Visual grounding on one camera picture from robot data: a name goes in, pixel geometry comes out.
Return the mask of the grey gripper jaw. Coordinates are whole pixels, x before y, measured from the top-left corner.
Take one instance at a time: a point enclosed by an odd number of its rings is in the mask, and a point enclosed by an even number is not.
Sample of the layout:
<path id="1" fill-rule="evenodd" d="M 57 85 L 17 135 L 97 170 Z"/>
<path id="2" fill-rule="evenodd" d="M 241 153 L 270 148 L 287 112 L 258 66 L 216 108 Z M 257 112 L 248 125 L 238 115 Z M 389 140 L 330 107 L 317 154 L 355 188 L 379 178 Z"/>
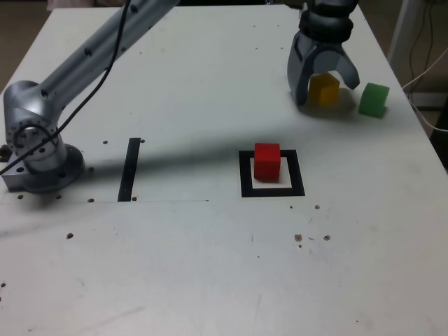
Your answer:
<path id="1" fill-rule="evenodd" d="M 313 68 L 315 74 L 336 71 L 352 90 L 360 84 L 358 70 L 341 45 L 317 45 Z"/>
<path id="2" fill-rule="evenodd" d="M 299 30 L 293 38 L 287 64 L 288 84 L 297 106 L 307 101 L 317 51 L 316 43 Z"/>

